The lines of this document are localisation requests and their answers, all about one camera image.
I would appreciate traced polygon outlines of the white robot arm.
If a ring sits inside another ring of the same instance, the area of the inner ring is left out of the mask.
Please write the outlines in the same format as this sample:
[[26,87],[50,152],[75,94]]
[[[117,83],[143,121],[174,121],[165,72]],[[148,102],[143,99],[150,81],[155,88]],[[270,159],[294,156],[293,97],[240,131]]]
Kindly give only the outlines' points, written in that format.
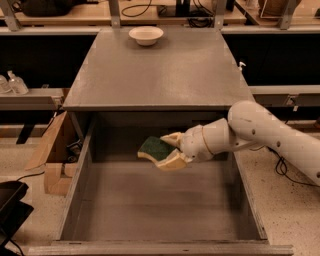
[[186,132],[162,136],[190,162],[202,162],[215,154],[235,152],[260,144],[267,146],[320,185],[320,140],[284,124],[253,101],[231,106],[226,119],[197,125]]

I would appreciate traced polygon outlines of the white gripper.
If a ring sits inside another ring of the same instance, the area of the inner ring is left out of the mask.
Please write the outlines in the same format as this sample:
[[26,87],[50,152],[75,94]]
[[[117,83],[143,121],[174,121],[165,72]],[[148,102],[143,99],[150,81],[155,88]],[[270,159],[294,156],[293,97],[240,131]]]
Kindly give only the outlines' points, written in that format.
[[175,171],[183,169],[189,162],[204,162],[213,157],[208,150],[203,137],[203,126],[198,125],[188,129],[184,134],[174,132],[161,136],[160,139],[167,144],[180,148],[173,150],[165,159],[156,166],[162,171]]

